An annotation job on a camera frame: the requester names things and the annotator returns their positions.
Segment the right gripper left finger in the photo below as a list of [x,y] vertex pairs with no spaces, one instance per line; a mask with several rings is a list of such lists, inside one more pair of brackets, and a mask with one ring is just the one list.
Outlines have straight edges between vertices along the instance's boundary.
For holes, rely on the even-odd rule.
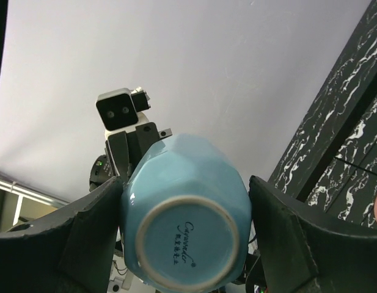
[[0,292],[106,292],[123,181],[0,232]]

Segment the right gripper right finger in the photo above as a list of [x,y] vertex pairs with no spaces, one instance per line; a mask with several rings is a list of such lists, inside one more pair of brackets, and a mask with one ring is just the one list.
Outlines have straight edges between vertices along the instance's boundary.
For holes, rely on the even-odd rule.
[[377,292],[377,230],[310,207],[257,176],[249,196],[269,292]]

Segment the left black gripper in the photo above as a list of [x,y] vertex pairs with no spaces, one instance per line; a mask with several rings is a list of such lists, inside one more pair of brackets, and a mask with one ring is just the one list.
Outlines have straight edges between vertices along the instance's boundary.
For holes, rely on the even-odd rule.
[[106,154],[112,174],[127,183],[148,149],[154,143],[171,135],[170,128],[159,131],[154,122],[134,126],[133,130],[123,130],[108,135]]

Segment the blue faceted cup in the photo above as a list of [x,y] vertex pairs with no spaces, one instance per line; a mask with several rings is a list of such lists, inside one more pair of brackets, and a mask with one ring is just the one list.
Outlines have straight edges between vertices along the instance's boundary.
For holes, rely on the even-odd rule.
[[209,292],[242,273],[251,231],[243,180],[211,142],[154,143],[121,197],[127,268],[161,292]]

